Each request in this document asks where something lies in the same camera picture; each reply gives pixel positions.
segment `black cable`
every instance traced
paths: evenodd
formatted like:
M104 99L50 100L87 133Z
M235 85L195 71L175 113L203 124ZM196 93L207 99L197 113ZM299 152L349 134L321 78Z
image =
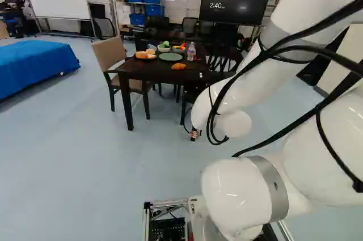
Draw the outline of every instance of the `black cable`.
M302 30L300 32L297 32L295 34L289 35L289 36L281 39L280 41L275 43L275 45L273 45L270 49L274 50L277 47L282 46L290 41L298 40L298 39L310 36L312 34L315 34L362 9L363 9L363 0L354 0L351 3L342 7L341 9L337 10L330 16L326 17L319 23L313 25L312 27L309 27L305 30Z
M269 57L275 57L274 59L276 60L281 60L283 58L276 58L276 56L278 56L278 53L275 54L271 54L271 51L274 51L277 47L282 46L290 41L296 40L296 39L300 39L309 35L312 35L314 33L317 33L329 26L331 26L334 23L339 22L340 20L352 15L353 13L359 11L363 9L363 0L354 0L353 2L347 4L346 6L344 6L343 8L341 8L340 10L336 11L335 13L331 14L329 17L325 18L324 20L322 20L321 22L317 23L316 25L305 29L303 31L297 32L295 34L292 34L290 36L287 36L286 38L281 39L280 41L278 41L275 45L273 45L271 48L269 48L267 51L261 53L259 56L257 56L254 60L252 60L245 68L243 68L237 75L235 75L234 77L232 77L222 88L221 92L219 93L219 95L217 96L217 99L215 101L214 104L212 104L212 109L209 113L208 116L208 120L207 120L207 138L209 140L209 142L212 145L220 145L224 142L226 142L228 140L228 137L224 137L224 139L222 141L218 140L215 135L214 135L214 131L213 131L213 123L214 123L214 118L215 115L218 111L218 107L220 106L224 96L226 95L228 89L231 87L231 85L239 78L241 77L243 74L245 74L246 72L248 72L249 70L253 69L255 66L257 66L258 64L262 63L263 61L267 60ZM310 48L310 52L316 52L319 53L318 48L314 48L313 46L305 46L305 48L309 47ZM284 53L287 52L288 50L282 50L280 51L280 53ZM330 53L329 55L327 55L328 58L331 58L332 56L335 57L335 55L337 55L334 52L331 52L328 50L327 53ZM350 61L347 58L343 59L343 62L346 64L345 67L348 67L348 65L354 65L356 64L355 62ZM212 135L213 139L215 140L215 142L213 142L210 139L210 135Z
M207 129L206 129L206 133L207 133L207 138L209 140L209 142L212 145L221 145L222 143L228 141L228 137L225 136L223 140L219 140L216 138L216 136L214 135L214 130L213 130L213 123L214 123L214 118L215 115L218 113L218 107L221 104L221 101L223 100L225 94L227 93L227 91L229 90L230 86L239 78L241 77L243 74L245 74L246 72L248 72L249 70L253 69L255 66L257 66L258 64L262 63L263 61L274 57L278 54L281 53L285 53L288 51L293 51L293 50L301 50L301 51L308 51L308 52L314 52L317 54L320 54L321 56L324 56L326 58L328 58L329 60L335 61L338 64L346 67L347 69L349 69L350 71L354 72L355 74L357 74L360 77L363 77L363 66L357 64L356 62L353 62L349 59L347 59L346 57L343 57L339 54L336 54L328 49L325 48L319 48L319 47L314 47L314 46L304 46L304 45L292 45L292 46L287 46L284 48L280 48L277 49L276 51L266 51L262 54L260 54L259 56L257 56L254 60L251 61L250 64L248 64L244 69L242 69L236 76L234 76L233 78L231 78L226 85L222 88L222 90L220 91L220 94L217 96L217 99L215 100L214 104L211 102L212 104L212 109L210 111L210 114L208 116L208 120L207 120ZM309 119L311 116L315 115L316 112L310 112L310 114L305 114L303 119L304 122ZM294 122L294 128L296 128L299 124L299 122L302 119L298 119L296 122ZM283 135L281 134L275 134L276 135L276 139L281 138Z
M291 132L293 129L298 127L299 125L303 124L306 120L316 115L319 111L321 111L323 108L328 106L330 103L332 103L334 100L336 100L341 94L346 92L346 90L350 89L354 84L356 84L361 79L361 76L355 74L354 72L351 72L346 78L344 78L339 85L319 104L315 106L315 108L311 109L307 113L305 113L303 116L292 122L290 125L286 126L279 132L275 133L273 136L269 137L263 142L260 142L254 146L248 147L244 150L241 150L237 153L235 153L232 157L239 157L242 154L245 154L247 152L250 152L252 150L260 149L261 147L264 147L266 145L269 145L278 139L282 138L283 136L287 135L289 132Z
M183 126L184 126L184 129L185 129L185 131L186 131L187 133L189 133L189 134L190 134L190 131L189 131L189 130L187 130L187 128L185 127L185 118L186 118L186 116L187 116L188 112L190 112L191 110L192 110L192 108L187 109L187 111L185 112L185 115L184 115L184 120L183 120Z
M332 155L336 163L340 166L340 168L344 171L344 173L350 177L353 181L353 188L357 191L362 193L363 192L363 185L361 180L345 165L345 163L339 158L337 153L334 151L333 147L330 145L328 138L325 135L325 132L322 127L322 122L320 119L320 111L316 114L316 125L318 127L318 132L320 137L322 138L325 147L328 149L329 153Z

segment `blue cloth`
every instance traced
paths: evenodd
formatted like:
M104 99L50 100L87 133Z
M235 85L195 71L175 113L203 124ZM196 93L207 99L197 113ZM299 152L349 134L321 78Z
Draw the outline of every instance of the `blue cloth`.
M20 41L0 46L0 99L56 74L80 67L69 44Z

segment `dark wooden table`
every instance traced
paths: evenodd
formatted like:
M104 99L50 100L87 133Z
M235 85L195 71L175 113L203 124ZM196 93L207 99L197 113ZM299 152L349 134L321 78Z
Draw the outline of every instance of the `dark wooden table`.
M133 57L113 71L119 75L125 116L129 130L133 130L134 128L130 99L130 78L155 83L185 85L186 83L212 84L220 81L224 77L231 76L229 73L221 74L220 72L211 72L208 70L206 51L202 45L196 45L196 54L201 60L187 61L187 54L186 52L183 53L183 59L179 61L187 66L183 70L172 70L171 66L176 62L167 62L159 58L144 61Z

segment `green plate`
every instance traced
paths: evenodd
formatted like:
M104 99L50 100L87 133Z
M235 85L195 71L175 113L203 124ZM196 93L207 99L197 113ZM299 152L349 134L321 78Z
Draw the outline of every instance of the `green plate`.
M164 61L180 61L183 56L176 53L163 53L159 55L159 58Z

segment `clock display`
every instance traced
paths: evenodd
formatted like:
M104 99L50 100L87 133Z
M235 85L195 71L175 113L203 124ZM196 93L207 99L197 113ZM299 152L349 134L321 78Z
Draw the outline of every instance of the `clock display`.
M209 3L209 7L211 9L224 9L224 5L222 5L222 3Z

